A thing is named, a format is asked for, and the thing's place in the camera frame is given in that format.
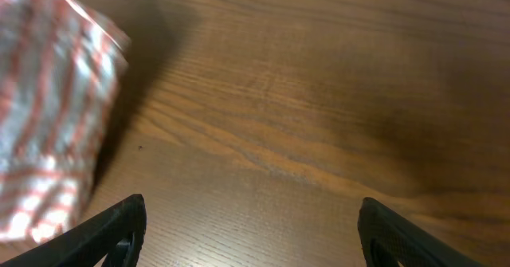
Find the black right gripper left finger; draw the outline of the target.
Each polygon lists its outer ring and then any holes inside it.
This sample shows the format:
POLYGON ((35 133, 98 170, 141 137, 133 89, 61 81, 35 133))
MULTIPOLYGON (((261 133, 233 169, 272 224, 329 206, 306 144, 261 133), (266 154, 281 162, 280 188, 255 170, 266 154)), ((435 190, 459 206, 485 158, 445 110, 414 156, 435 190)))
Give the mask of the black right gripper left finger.
POLYGON ((3 267, 136 267, 147 228, 143 196, 132 194, 3 267))

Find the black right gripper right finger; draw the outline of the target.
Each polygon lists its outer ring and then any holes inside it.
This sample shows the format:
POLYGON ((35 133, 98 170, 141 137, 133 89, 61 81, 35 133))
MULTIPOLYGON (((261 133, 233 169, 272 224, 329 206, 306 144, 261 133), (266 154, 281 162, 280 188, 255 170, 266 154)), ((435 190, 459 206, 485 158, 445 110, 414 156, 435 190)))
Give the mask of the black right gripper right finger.
POLYGON ((480 265, 374 198, 363 199, 357 226, 369 267, 480 265))

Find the red white striped shirt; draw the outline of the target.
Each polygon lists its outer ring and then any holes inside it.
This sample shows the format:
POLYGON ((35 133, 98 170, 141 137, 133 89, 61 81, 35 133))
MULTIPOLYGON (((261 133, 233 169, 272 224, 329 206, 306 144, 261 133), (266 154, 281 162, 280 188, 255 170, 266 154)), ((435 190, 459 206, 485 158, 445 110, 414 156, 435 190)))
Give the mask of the red white striped shirt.
POLYGON ((127 36, 77 0, 1 0, 1 240, 72 229, 126 67, 127 36))

